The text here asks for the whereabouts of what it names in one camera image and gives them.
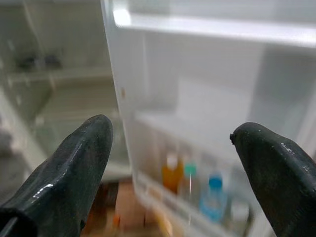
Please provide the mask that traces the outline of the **glass fridge shelf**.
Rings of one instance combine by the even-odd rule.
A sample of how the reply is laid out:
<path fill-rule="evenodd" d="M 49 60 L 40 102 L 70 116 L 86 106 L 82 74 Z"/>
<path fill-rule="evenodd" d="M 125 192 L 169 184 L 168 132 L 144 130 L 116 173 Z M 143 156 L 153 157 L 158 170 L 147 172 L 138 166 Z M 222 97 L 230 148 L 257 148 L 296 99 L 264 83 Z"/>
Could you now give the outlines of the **glass fridge shelf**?
<path fill-rule="evenodd" d="M 34 81 L 65 81 L 73 79 L 94 79 L 94 78 L 111 78 L 112 70 L 102 67 L 88 68 L 70 68 L 52 71 L 37 71 L 37 72 L 16 72 L 9 73 L 4 77 L 4 80 L 13 86 L 15 83 L 30 84 Z"/>

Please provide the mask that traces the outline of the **white jar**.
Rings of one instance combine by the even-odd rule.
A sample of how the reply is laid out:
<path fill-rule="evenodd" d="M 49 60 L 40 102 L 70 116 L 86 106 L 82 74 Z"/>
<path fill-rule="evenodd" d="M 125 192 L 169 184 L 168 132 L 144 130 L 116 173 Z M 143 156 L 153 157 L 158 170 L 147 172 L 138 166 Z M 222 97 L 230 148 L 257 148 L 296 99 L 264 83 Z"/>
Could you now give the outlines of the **white jar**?
<path fill-rule="evenodd" d="M 230 219 L 234 229 L 245 229 L 249 218 L 249 204 L 240 199 L 233 199 L 230 207 Z"/>

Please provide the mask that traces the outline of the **orange juice bottle white cap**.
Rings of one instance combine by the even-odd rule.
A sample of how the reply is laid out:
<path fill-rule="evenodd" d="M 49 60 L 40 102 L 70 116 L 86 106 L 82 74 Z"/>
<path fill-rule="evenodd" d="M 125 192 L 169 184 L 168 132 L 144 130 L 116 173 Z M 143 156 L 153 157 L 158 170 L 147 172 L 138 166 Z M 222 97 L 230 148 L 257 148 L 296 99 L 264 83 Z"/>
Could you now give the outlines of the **orange juice bottle white cap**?
<path fill-rule="evenodd" d="M 177 194 L 178 185 L 183 176 L 183 161 L 176 152 L 168 152 L 161 168 L 162 184 L 174 194 Z"/>

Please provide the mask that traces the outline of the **blue cap water bottle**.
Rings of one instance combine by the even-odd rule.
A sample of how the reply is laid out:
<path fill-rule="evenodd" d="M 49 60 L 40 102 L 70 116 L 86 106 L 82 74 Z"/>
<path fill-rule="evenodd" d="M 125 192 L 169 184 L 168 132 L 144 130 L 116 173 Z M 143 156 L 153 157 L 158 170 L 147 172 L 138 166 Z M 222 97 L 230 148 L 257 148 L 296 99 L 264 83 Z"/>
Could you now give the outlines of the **blue cap water bottle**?
<path fill-rule="evenodd" d="M 219 172 L 211 173 L 201 186 L 199 210 L 211 222 L 221 223 L 228 205 L 228 194 L 223 188 Z"/>

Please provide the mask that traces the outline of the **silver mini fridge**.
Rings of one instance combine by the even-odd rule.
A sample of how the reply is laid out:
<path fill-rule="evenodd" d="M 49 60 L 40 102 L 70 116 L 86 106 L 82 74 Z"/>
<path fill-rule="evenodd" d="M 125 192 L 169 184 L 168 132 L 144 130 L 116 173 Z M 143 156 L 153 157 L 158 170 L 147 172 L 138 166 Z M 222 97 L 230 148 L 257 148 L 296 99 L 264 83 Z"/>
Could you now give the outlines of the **silver mini fridge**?
<path fill-rule="evenodd" d="M 112 77 L 4 80 L 88 67 Z M 0 0 L 0 205 L 96 115 L 113 125 L 101 182 L 122 180 L 116 228 L 277 237 L 230 134 L 258 123 L 316 162 L 316 0 Z M 196 165 L 200 189 L 222 175 L 221 223 L 163 186 L 168 152 Z M 249 204 L 245 229 L 232 227 L 233 199 Z"/>

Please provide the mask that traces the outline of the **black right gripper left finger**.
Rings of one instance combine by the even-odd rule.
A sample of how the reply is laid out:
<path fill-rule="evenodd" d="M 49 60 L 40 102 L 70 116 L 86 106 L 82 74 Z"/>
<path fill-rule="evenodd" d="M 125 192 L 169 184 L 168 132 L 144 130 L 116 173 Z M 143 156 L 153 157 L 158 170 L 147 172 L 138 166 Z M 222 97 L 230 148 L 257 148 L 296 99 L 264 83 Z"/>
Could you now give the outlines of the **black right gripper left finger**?
<path fill-rule="evenodd" d="M 87 119 L 0 205 L 0 237 L 80 237 L 112 144 L 110 119 Z"/>

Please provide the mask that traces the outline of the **green cap clear bottle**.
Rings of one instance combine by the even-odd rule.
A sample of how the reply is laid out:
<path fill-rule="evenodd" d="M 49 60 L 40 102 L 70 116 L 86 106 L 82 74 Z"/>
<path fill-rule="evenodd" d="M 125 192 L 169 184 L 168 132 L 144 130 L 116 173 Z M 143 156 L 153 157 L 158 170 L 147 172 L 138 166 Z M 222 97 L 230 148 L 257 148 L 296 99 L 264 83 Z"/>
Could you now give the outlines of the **green cap clear bottle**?
<path fill-rule="evenodd" d="M 186 163 L 184 165 L 183 177 L 178 186 L 178 194 L 192 206 L 198 207 L 200 181 L 197 167 L 194 163 Z"/>

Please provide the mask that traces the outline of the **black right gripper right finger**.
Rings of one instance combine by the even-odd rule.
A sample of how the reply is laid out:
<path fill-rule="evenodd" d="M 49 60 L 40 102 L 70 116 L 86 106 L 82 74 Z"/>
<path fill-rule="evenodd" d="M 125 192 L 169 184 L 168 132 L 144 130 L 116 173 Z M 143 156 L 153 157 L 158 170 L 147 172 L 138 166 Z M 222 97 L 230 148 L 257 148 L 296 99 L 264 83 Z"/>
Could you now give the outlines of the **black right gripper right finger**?
<path fill-rule="evenodd" d="M 243 123 L 230 140 L 276 236 L 316 237 L 316 162 L 258 123 Z"/>

